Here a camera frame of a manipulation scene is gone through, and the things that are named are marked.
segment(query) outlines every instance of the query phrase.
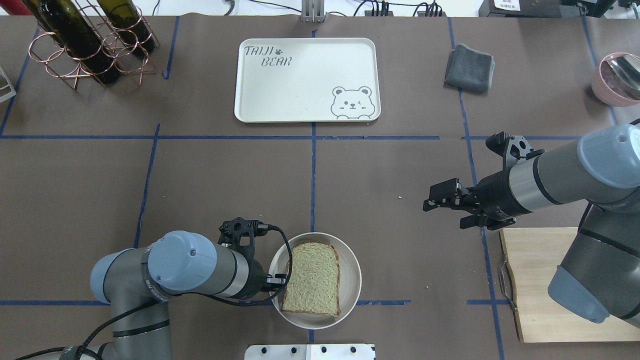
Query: green glass bottle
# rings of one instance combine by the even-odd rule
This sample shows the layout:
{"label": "green glass bottle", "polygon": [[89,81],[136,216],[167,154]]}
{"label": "green glass bottle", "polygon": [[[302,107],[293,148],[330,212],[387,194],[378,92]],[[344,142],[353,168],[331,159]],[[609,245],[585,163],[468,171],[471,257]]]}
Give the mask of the green glass bottle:
{"label": "green glass bottle", "polygon": [[[47,25],[47,23],[44,21],[44,19],[40,15],[40,10],[39,10],[40,9],[40,0],[22,0],[22,3],[33,14],[33,16],[38,21],[38,24],[40,25],[41,28],[44,29],[44,31],[48,31],[50,33],[53,32],[51,27],[49,25]],[[62,40],[60,40],[60,38],[58,38],[57,35],[51,35],[51,37],[56,42],[56,44],[58,44],[60,47],[64,47],[64,45],[62,44]]]}
{"label": "green glass bottle", "polygon": [[[141,46],[145,48],[148,54],[156,48],[156,42],[151,36],[151,32],[147,28],[147,25],[140,20],[140,14],[138,14],[131,0],[98,0],[98,4],[100,4],[100,7],[116,28],[128,29],[135,34],[134,36],[128,31],[120,32],[120,38],[122,38],[127,45],[135,44],[137,37]],[[140,57],[145,55],[140,48],[136,48],[133,53]]]}
{"label": "green glass bottle", "polygon": [[86,23],[71,0],[40,0],[40,16],[67,46],[68,52],[82,60],[83,67],[96,74],[96,80],[109,84],[120,77],[120,72],[112,66],[113,59],[100,38]]}

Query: bear cartoon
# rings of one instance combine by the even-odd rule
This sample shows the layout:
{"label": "bear cartoon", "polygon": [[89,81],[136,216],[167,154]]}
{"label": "bear cartoon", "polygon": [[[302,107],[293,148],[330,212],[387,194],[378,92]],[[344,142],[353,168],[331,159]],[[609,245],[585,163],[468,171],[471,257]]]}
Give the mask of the bear cartoon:
{"label": "bear cartoon", "polygon": [[338,120],[371,119],[376,107],[371,101],[371,89],[363,86],[358,90],[345,90],[338,86],[333,89],[331,112]]}

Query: wooden cutting board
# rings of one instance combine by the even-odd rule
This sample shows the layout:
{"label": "wooden cutting board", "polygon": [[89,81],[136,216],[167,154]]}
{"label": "wooden cutting board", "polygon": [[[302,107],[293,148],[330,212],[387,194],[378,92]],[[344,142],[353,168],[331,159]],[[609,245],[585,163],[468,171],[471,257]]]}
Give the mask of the wooden cutting board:
{"label": "wooden cutting board", "polygon": [[577,233],[576,227],[504,228],[502,248],[508,257],[517,305],[516,322],[525,343],[569,341],[640,341],[640,329],[614,316],[592,323],[554,302],[547,294]]}

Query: blue tape line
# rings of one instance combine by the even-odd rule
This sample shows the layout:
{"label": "blue tape line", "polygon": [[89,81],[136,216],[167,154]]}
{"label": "blue tape line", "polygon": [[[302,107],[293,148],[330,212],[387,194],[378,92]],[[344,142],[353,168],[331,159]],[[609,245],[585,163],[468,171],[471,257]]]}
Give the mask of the blue tape line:
{"label": "blue tape line", "polygon": [[469,123],[467,122],[467,111],[465,110],[465,104],[462,101],[462,89],[458,88],[458,97],[460,98],[460,111],[462,111],[462,118],[464,119],[465,126],[465,138],[467,139],[467,153],[469,156],[469,164],[471,165],[471,179],[474,182],[474,186],[478,184],[476,177],[476,164],[474,163],[473,149],[471,147],[471,134],[469,133]]}
{"label": "blue tape line", "polygon": [[140,217],[138,217],[138,228],[136,229],[136,240],[133,243],[133,248],[137,249],[140,244],[140,231],[142,230],[142,218],[145,214],[145,208],[147,207],[147,194],[149,189],[149,178],[151,177],[151,169],[154,166],[154,158],[156,157],[156,146],[158,144],[158,133],[160,132],[160,124],[156,126],[156,134],[154,135],[154,144],[151,146],[151,157],[149,159],[149,166],[147,168],[147,179],[145,180],[145,190],[142,193],[142,205],[140,206]]}
{"label": "blue tape line", "polygon": [[109,306],[89,300],[0,300],[0,306]]}
{"label": "blue tape line", "polygon": [[316,123],[311,123],[311,210],[310,231],[316,231]]}
{"label": "blue tape line", "polygon": [[[580,140],[581,136],[529,136],[523,135],[527,140]],[[486,140],[489,136],[462,136],[460,140]]]}
{"label": "blue tape line", "polygon": [[449,39],[451,40],[451,50],[455,50],[456,38],[453,36],[453,22],[451,22],[450,17],[447,17],[447,21],[449,21]]}
{"label": "blue tape line", "polygon": [[311,136],[161,135],[160,140],[311,140]]}
{"label": "blue tape line", "polygon": [[[480,229],[482,233],[482,246],[484,249],[484,263],[486,267],[486,278],[489,282],[489,295],[491,295],[491,301],[495,302],[495,290],[493,289],[493,275],[491,271],[491,259],[489,258],[489,246],[486,243],[486,232],[484,227]],[[492,306],[493,312],[493,324],[495,326],[495,337],[498,339],[498,355],[500,360],[504,360],[504,349],[502,348],[502,332],[500,331],[500,320],[498,319],[498,307]]]}
{"label": "blue tape line", "polygon": [[598,67],[598,60],[596,60],[596,54],[593,52],[593,47],[591,46],[591,35],[589,35],[587,20],[584,16],[582,16],[582,28],[584,29],[584,36],[587,39],[587,46],[589,47],[589,54],[591,54],[591,61],[593,61],[593,67]]}
{"label": "blue tape line", "polygon": [[[40,33],[40,28],[36,27],[35,33],[33,33],[33,39],[35,39]],[[9,100],[9,105],[6,107],[6,111],[4,112],[4,118],[2,119],[2,125],[0,125],[0,136],[4,133],[4,127],[6,123],[9,121],[9,114],[11,113],[11,109],[13,108],[13,103],[15,102],[15,98],[18,97],[18,89],[20,88],[20,84],[22,83],[22,77],[24,72],[27,70],[27,64],[29,63],[29,52],[27,52],[27,56],[24,58],[24,63],[22,63],[22,68],[20,69],[20,75],[18,75],[18,80],[15,82],[15,92],[16,95]]]}
{"label": "blue tape line", "polygon": [[[238,300],[238,302],[242,303],[242,304],[257,304],[258,302],[260,302],[261,300],[251,300],[251,301],[246,301],[246,300]],[[273,303],[271,302],[271,300],[262,303],[260,305],[256,305],[256,306],[273,306]]]}
{"label": "blue tape line", "polygon": [[411,304],[411,300],[358,300],[356,306],[381,305],[381,306],[402,306]]}
{"label": "blue tape line", "polygon": [[153,140],[152,135],[2,135],[2,139],[23,140]]}
{"label": "blue tape line", "polygon": [[467,305],[509,305],[509,300],[506,299],[474,299],[467,300]]}
{"label": "blue tape line", "polygon": [[[587,26],[587,19],[582,16],[582,28],[584,29],[584,37],[587,40],[587,46],[589,47],[589,53],[591,54],[591,61],[593,61],[593,68],[598,68],[598,60],[596,60],[596,54],[593,52],[593,46],[591,45],[591,35],[589,34],[589,27]],[[618,119],[616,118],[616,112],[613,110],[613,106],[608,105],[609,114],[611,115],[611,121],[614,125],[618,125]]]}
{"label": "blue tape line", "polygon": [[[453,32],[453,24],[451,22],[451,18],[448,17],[449,21],[449,37],[451,39],[451,49],[455,48],[455,37]],[[476,165],[474,164],[474,156],[471,148],[471,134],[469,132],[469,124],[467,121],[467,111],[465,109],[465,104],[462,100],[462,89],[458,88],[458,97],[460,98],[460,111],[462,112],[462,117],[464,119],[464,127],[465,127],[465,142],[467,143],[467,152],[469,156],[469,165],[471,166],[471,177],[473,179],[474,186],[477,185],[477,177],[476,177]],[[487,280],[489,282],[489,294],[491,295],[492,302],[495,302],[495,291],[493,289],[493,275],[491,271],[491,261],[489,259],[489,250],[486,244],[486,235],[484,232],[484,228],[481,229],[482,232],[482,242],[484,248],[484,261],[486,266]],[[504,360],[504,349],[502,346],[502,333],[500,331],[500,320],[498,319],[498,309],[497,306],[492,306],[493,311],[493,326],[495,327],[495,337],[498,345],[498,355],[500,360]]]}
{"label": "blue tape line", "polygon": [[[20,140],[153,140],[153,135],[0,135]],[[287,135],[159,135],[158,140],[311,140],[312,136]],[[472,140],[486,137],[472,136]],[[316,140],[440,140],[439,136],[316,136]]]}
{"label": "blue tape line", "polygon": [[175,39],[178,37],[178,25],[180,24],[180,16],[175,17],[175,24],[173,25],[173,38],[171,39],[171,50],[169,50],[169,60],[166,63],[166,70],[162,70],[162,75],[165,79],[169,79],[169,73],[171,72],[171,64],[173,62],[173,50],[175,49]]}
{"label": "blue tape line", "polygon": [[318,136],[318,140],[439,140],[439,136]]}

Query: gray cloth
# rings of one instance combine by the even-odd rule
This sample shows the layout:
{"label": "gray cloth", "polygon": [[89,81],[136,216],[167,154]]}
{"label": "gray cloth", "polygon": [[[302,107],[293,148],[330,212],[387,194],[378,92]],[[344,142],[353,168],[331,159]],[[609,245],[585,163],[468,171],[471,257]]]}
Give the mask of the gray cloth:
{"label": "gray cloth", "polygon": [[493,56],[458,44],[449,53],[444,82],[465,90],[487,92],[491,88],[494,66]]}

